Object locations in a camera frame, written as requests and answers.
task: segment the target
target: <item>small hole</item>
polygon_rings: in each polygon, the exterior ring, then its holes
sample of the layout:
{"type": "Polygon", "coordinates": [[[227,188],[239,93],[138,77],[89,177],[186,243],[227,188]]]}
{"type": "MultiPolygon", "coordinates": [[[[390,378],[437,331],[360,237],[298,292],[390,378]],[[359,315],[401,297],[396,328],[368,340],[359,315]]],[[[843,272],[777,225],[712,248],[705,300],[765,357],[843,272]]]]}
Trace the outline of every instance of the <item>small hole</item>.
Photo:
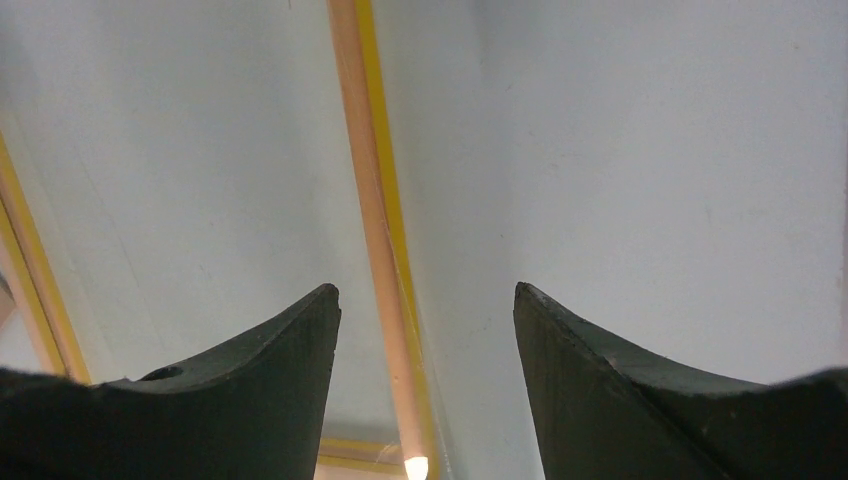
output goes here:
{"type": "Polygon", "coordinates": [[[139,382],[149,382],[151,380],[164,380],[166,378],[176,377],[181,373],[183,373],[182,368],[177,367],[176,365],[171,365],[168,367],[162,367],[158,370],[153,370],[147,375],[141,377],[139,382]]]}

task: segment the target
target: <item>wooden rod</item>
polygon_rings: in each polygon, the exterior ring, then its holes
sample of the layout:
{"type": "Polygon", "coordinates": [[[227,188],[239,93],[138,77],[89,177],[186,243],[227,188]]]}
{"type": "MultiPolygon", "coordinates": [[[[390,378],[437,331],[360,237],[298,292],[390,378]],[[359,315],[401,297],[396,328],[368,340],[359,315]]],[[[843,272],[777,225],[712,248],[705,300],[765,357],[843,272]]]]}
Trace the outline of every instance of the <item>wooden rod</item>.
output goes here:
{"type": "Polygon", "coordinates": [[[404,326],[406,327],[406,345],[415,376],[415,398],[418,400],[418,415],[421,422],[421,435],[424,438],[427,458],[429,459],[428,479],[440,477],[439,450],[436,444],[436,429],[430,406],[427,373],[424,369],[421,329],[418,324],[418,307],[415,304],[415,288],[412,283],[412,270],[406,247],[406,229],[403,224],[403,208],[400,202],[397,173],[395,169],[392,135],[389,129],[389,112],[386,108],[386,94],[383,89],[383,73],[380,67],[380,54],[377,48],[377,29],[374,25],[374,9],[371,0],[355,0],[356,16],[359,20],[359,41],[362,59],[365,64],[365,80],[368,83],[368,100],[371,105],[371,125],[377,144],[377,158],[380,162],[380,181],[383,187],[383,204],[386,207],[386,221],[392,240],[397,267],[401,299],[403,300],[404,326]]]}
{"type": "Polygon", "coordinates": [[[423,480],[427,477],[428,460],[422,441],[413,368],[403,325],[397,268],[383,203],[356,6],[354,0],[327,0],[327,10],[401,449],[407,476],[410,479],[423,480]]]}

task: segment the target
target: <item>yellow trim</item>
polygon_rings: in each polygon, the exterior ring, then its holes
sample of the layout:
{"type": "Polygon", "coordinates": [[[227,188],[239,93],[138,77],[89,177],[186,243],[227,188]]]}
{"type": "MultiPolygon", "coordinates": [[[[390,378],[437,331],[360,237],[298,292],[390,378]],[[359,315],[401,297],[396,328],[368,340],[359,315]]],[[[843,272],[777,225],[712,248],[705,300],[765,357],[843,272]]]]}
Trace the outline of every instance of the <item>yellow trim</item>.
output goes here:
{"type": "Polygon", "coordinates": [[[330,457],[327,455],[318,455],[318,463],[328,467],[349,468],[364,472],[406,476],[406,472],[401,465],[393,465],[390,463],[365,462],[362,460],[354,460],[352,458],[330,457]]]}
{"type": "Polygon", "coordinates": [[[90,383],[91,377],[85,366],[82,350],[74,335],[68,312],[65,310],[59,287],[50,270],[47,254],[44,252],[44,246],[41,244],[35,221],[2,134],[0,134],[0,200],[3,202],[16,243],[23,255],[28,276],[34,285],[38,305],[42,310],[41,316],[46,318],[49,334],[59,349],[63,370],[78,382],[90,383]]]}
{"type": "Polygon", "coordinates": [[[321,448],[355,450],[363,455],[379,455],[393,447],[400,448],[400,445],[383,445],[382,443],[364,442],[361,440],[321,437],[321,448]]]}
{"type": "MultiPolygon", "coordinates": [[[[0,175],[5,174],[2,165],[6,163],[11,164],[9,153],[6,151],[6,142],[0,134],[0,175]]],[[[2,209],[0,209],[0,241],[3,242],[3,247],[5,247],[0,251],[0,262],[3,264],[3,269],[6,270],[5,273],[15,296],[15,302],[20,307],[42,367],[50,373],[65,375],[67,371],[62,356],[59,354],[59,347],[53,338],[53,332],[50,330],[50,324],[41,306],[41,300],[38,298],[38,292],[30,276],[26,260],[24,260],[24,254],[19,243],[20,239],[12,226],[14,211],[9,208],[9,204],[2,196],[0,196],[0,204],[2,204],[2,209]]]]}
{"type": "Polygon", "coordinates": [[[412,272],[409,267],[409,255],[406,246],[406,233],[403,226],[403,210],[398,193],[397,172],[392,137],[389,130],[389,115],[386,110],[386,98],[383,90],[383,74],[380,69],[380,55],[377,50],[377,33],[374,27],[374,14],[370,0],[355,0],[356,16],[359,22],[359,38],[362,57],[365,63],[365,77],[368,84],[368,99],[371,103],[371,121],[377,142],[377,157],[380,165],[380,181],[383,186],[383,199],[389,234],[394,249],[395,265],[400,279],[403,298],[404,326],[409,357],[415,376],[415,398],[421,420],[427,456],[430,460],[430,480],[439,478],[439,452],[436,448],[433,413],[430,407],[430,395],[427,387],[427,374],[424,371],[424,359],[421,351],[421,334],[418,325],[415,290],[412,285],[412,272]]]}

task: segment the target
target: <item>white surface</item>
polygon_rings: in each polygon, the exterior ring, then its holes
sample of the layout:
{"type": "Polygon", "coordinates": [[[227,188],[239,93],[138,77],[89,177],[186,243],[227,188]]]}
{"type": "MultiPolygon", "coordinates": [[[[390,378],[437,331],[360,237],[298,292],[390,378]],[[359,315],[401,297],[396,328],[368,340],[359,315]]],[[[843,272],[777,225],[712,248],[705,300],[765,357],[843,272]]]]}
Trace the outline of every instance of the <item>white surface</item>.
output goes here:
{"type": "Polygon", "coordinates": [[[710,371],[837,361],[848,3],[375,10],[455,478],[542,478],[519,280],[710,371]]]}
{"type": "Polygon", "coordinates": [[[3,328],[0,328],[0,366],[25,372],[43,371],[24,319],[18,311],[13,312],[3,328]]]}
{"type": "Polygon", "coordinates": [[[395,438],[324,2],[0,1],[2,124],[95,380],[322,282],[325,432],[395,438]]]}

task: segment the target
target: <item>white wall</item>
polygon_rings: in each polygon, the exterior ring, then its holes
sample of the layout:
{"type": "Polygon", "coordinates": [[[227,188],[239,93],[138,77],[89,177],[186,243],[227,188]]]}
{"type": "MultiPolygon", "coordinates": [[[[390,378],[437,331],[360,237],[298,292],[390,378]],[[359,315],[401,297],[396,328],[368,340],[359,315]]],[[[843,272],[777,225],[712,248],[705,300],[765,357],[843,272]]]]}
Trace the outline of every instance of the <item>white wall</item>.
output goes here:
{"type": "Polygon", "coordinates": [[[2,0],[0,87],[96,380],[333,282],[326,433],[396,438],[324,2],[2,0]]]}
{"type": "Polygon", "coordinates": [[[541,478],[519,280],[710,371],[838,360],[846,2],[375,9],[455,478],[541,478]]]}

